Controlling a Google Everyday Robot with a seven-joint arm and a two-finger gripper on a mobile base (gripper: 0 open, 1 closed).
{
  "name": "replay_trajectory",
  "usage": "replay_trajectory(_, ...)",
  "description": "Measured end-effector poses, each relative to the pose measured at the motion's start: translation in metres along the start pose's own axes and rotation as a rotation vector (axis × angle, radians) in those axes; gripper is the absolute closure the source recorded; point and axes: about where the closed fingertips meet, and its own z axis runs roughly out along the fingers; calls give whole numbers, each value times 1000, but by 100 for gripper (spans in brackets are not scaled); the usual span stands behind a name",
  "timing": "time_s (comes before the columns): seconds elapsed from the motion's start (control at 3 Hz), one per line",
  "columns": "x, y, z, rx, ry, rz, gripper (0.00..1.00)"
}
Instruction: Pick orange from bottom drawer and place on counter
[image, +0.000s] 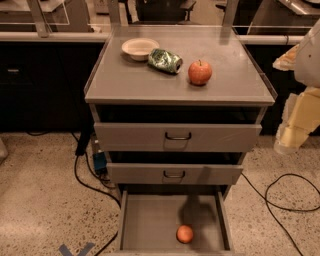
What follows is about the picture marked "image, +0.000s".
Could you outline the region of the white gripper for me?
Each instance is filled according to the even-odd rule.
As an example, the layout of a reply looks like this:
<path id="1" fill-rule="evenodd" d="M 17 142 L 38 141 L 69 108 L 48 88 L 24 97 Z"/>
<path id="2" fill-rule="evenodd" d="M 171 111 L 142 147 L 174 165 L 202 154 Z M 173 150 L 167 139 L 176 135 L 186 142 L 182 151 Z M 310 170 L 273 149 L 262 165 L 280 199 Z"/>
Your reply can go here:
<path id="1" fill-rule="evenodd" d="M 272 66 L 280 71 L 293 71 L 299 45 L 291 47 Z M 320 89 L 307 87 L 299 95 L 290 93 L 277 130 L 274 150 L 279 154 L 296 152 L 309 133 L 320 126 Z"/>

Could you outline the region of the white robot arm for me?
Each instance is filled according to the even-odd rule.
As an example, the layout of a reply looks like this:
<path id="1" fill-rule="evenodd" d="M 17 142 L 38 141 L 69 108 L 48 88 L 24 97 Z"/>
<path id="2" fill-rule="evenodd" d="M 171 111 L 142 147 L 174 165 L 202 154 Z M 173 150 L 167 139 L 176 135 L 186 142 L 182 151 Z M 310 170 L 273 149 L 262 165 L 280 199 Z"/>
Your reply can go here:
<path id="1" fill-rule="evenodd" d="M 289 94 L 276 133 L 274 150 L 290 154 L 320 126 L 320 21 L 299 44 L 277 58 L 273 67 L 293 71 L 295 80 L 306 86 L 299 95 Z"/>

